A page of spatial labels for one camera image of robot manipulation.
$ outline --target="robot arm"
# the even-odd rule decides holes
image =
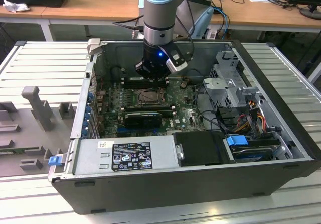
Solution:
[[[187,67],[190,53],[173,42],[177,7],[183,0],[144,0],[143,58],[135,68],[146,79],[159,80]]]

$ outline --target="blue tab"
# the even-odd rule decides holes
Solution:
[[[90,106],[86,106],[86,111],[87,112],[91,112],[92,111],[92,108]]]
[[[91,93],[91,92],[89,92],[89,93],[88,93],[88,97],[89,97],[90,99],[93,99],[93,98],[94,98],[94,94]]]
[[[81,130],[81,133],[82,133],[83,135],[87,135],[87,134],[88,134],[88,130],[87,130],[87,129],[82,129],[82,130]]]
[[[85,126],[85,127],[88,127],[89,122],[88,121],[84,121],[84,122],[82,122],[82,125]]]
[[[62,156],[52,156],[49,158],[48,164],[52,165],[62,165]]]
[[[244,135],[231,135],[230,137],[226,138],[226,141],[229,144],[229,146],[231,146],[231,145],[248,145],[249,144]]]

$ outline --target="metal slat surface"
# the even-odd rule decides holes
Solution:
[[[275,54],[250,54],[251,57],[256,59],[279,59]]]
[[[24,87],[4,87],[0,88],[0,96],[15,96],[21,95]],[[40,87],[39,95],[50,95],[50,94],[74,94],[81,90],[81,86],[78,87]]]
[[[84,44],[26,44],[23,49],[86,49],[87,43]]]
[[[281,70],[264,70],[264,69],[262,69],[262,72],[266,76],[294,76],[293,72],[291,72],[289,69],[281,69]]]
[[[16,66],[9,67],[7,73],[13,72],[84,72],[86,66]]]
[[[249,49],[269,48],[267,45],[262,44],[245,44],[245,46]],[[269,79],[276,79],[278,84],[280,82],[288,84],[293,79],[298,82],[298,78],[295,76],[291,78],[283,76],[283,80],[275,77],[269,76]],[[74,79],[50,79],[48,81],[63,80],[76,81]],[[9,81],[16,81],[16,84],[21,84],[20,81],[24,80],[0,81],[0,84]],[[295,99],[292,96],[288,96],[287,98],[288,101],[292,102],[306,102],[308,100],[319,102],[313,96]],[[28,105],[16,104],[17,106],[20,108]],[[321,121],[306,122],[303,125],[306,128],[317,128],[321,126]],[[71,206],[51,186],[46,176],[36,180],[11,182],[4,182],[4,180],[0,179],[0,206],[0,222],[2,221],[5,224],[16,224],[18,222],[32,224],[59,222],[81,224],[316,224],[320,223],[321,220],[321,171],[317,171],[307,178],[291,180],[272,195],[265,197],[98,213],[94,215],[76,214]]]
[[[16,57],[16,60],[85,60],[85,59],[89,59],[89,57],[87,57],[86,54],[79,54],[79,55],[68,55],[68,54],[64,54],[64,55],[48,55],[48,54],[44,54],[44,55],[18,55]]]
[[[321,103],[289,105],[293,113],[321,112]]]
[[[313,96],[313,93],[307,88],[281,88],[276,90],[281,96]]]
[[[20,54],[85,54],[87,49],[22,49]]]
[[[284,64],[260,64],[262,70],[274,70],[274,69],[288,69]]]
[[[320,101],[313,96],[283,96],[283,100],[287,105],[320,103]]]
[[[303,76],[298,77],[291,69],[291,63],[282,55],[277,55],[273,48],[256,49],[255,46],[245,46],[259,68],[266,75],[276,91],[289,108],[294,112],[313,140],[321,145],[321,103]],[[249,73],[244,71],[252,86],[255,86]]]
[[[61,102],[77,106],[89,61],[84,42],[28,42],[0,75],[0,102],[31,108],[21,93],[25,86],[38,86],[39,98],[50,107],[59,107]]]
[[[81,86],[82,78],[79,79],[26,79],[26,80],[2,80],[0,87],[25,87],[25,86]]]
[[[86,66],[88,60],[19,60],[11,66]]]
[[[41,101],[48,101],[51,103],[61,103],[61,102],[78,102],[79,94],[69,95],[69,94],[57,94],[57,95],[41,95],[39,94]],[[22,96],[0,96],[0,102],[12,102],[13,104],[29,104],[28,100],[24,99]]]
[[[0,75],[0,79],[61,79],[61,78],[84,78],[84,72],[36,72],[36,73],[6,73]]]

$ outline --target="power supply label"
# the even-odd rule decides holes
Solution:
[[[113,171],[152,169],[150,142],[114,144],[111,169]]]

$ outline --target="yellow wire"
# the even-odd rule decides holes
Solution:
[[[248,124],[249,124],[249,122],[247,121],[246,123],[244,123],[243,125],[241,125],[240,127],[238,127],[234,132],[238,132],[238,131],[242,130],[242,129],[245,128]]]

